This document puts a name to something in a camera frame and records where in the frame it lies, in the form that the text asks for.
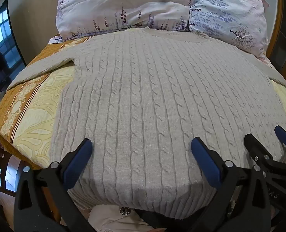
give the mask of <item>white wall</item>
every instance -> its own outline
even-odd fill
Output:
[[[267,1],[270,5],[265,12],[265,18],[267,23],[267,37],[268,41],[270,41],[276,21],[278,0],[265,0],[265,1]]]
[[[8,0],[8,4],[15,39],[28,64],[58,34],[57,0]]]

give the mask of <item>beige pants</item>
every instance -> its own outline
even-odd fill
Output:
[[[123,216],[116,205],[95,206],[88,218],[88,222],[97,232],[160,232],[164,229],[153,229],[131,209],[127,216]]]

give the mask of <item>beige wall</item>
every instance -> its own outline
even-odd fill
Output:
[[[15,39],[28,64],[58,34],[57,0],[8,0],[8,4]]]

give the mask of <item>white pillow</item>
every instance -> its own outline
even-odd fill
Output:
[[[261,0],[194,0],[190,30],[264,58],[268,45],[267,25]]]
[[[58,0],[56,25],[63,40],[135,24],[163,30],[187,26],[190,0]]]

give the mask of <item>mattress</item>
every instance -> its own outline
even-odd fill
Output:
[[[47,45],[29,65],[88,38]],[[0,103],[0,142],[33,167],[48,167],[51,136],[59,97],[72,81],[73,63],[9,90]],[[271,81],[286,112],[286,87]]]

